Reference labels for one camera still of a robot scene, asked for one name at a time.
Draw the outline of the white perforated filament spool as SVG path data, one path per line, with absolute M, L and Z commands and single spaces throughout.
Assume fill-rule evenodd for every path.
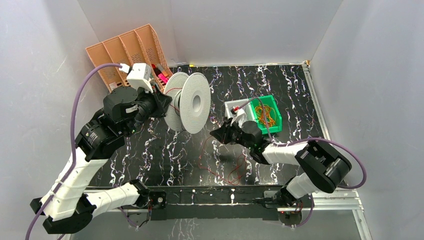
M 176 132 L 200 132 L 211 108 L 211 89 L 207 78 L 199 72 L 190 75 L 177 72 L 169 78 L 164 93 L 172 98 L 164 117 L 168 127 Z

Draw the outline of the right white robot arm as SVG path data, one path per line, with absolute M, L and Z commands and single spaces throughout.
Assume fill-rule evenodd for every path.
M 252 159 L 264 165 L 289 164 L 303 169 L 276 193 L 264 193 L 254 203 L 264 207 L 295 207 L 302 197 L 322 191 L 333 193 L 352 169 L 350 161 L 325 139 L 276 146 L 267 139 L 254 121 L 241 126 L 228 119 L 210 135 L 222 144 L 239 144 L 249 150 Z

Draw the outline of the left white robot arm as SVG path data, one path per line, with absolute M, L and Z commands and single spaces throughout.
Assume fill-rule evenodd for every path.
M 138 179 L 95 193 L 86 193 L 86 188 L 126 138 L 146 120 L 164 117 L 172 100 L 156 87 L 150 92 L 120 86 L 104 97 L 103 107 L 71 135 L 71 156 L 49 192 L 30 202 L 37 216 L 46 217 L 42 225 L 48 234 L 77 233 L 98 215 L 123 206 L 149 212 L 166 207 L 166 193 Z

